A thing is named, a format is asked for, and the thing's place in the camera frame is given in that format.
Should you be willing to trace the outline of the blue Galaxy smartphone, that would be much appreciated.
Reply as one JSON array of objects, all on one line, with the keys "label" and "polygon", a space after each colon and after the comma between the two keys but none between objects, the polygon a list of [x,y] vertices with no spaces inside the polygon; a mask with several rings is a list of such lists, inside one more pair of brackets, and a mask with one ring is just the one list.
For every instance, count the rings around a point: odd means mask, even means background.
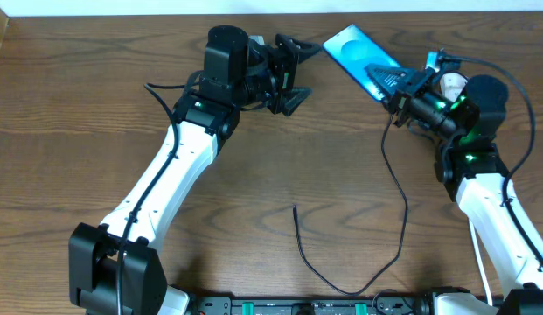
[{"label": "blue Galaxy smartphone", "polygon": [[365,68],[369,64],[400,67],[394,58],[355,24],[324,41],[323,49],[377,102],[384,95],[371,82]]}]

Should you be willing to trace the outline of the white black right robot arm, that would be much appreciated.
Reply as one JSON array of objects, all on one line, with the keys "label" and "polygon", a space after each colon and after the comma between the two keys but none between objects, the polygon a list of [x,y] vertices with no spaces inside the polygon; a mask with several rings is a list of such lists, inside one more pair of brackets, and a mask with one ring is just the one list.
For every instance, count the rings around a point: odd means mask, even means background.
[{"label": "white black right robot arm", "polygon": [[416,71],[371,64],[365,71],[398,125],[414,119],[440,137],[436,177],[477,231],[503,291],[502,304],[494,306],[465,289],[433,289],[416,300],[416,313],[543,314],[543,240],[494,142],[505,119],[506,85],[477,75],[453,94],[435,87],[445,68]]}]

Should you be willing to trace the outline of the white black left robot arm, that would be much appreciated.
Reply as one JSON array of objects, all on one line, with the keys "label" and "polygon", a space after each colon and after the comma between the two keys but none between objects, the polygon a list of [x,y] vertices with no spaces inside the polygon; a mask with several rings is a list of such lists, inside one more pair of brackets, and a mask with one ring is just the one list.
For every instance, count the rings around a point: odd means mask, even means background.
[{"label": "white black left robot arm", "polygon": [[165,107],[164,142],[125,199],[100,224],[79,224],[68,242],[69,298],[88,314],[183,314],[187,293],[167,281],[159,255],[170,224],[200,174],[247,111],[290,116],[311,94],[297,67],[319,45],[279,34],[273,45],[231,25],[213,27],[204,66]]}]

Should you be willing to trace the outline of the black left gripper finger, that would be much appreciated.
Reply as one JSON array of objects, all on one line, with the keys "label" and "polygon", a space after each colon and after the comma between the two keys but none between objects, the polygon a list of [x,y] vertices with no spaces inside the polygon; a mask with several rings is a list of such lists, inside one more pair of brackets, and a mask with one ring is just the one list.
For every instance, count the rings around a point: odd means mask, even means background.
[{"label": "black left gripper finger", "polygon": [[304,42],[293,39],[292,43],[296,47],[296,54],[298,55],[298,64],[302,64],[304,61],[315,56],[321,51],[321,46],[316,43]]},{"label": "black left gripper finger", "polygon": [[311,94],[311,87],[293,87],[286,91],[282,96],[282,113],[291,116]]}]

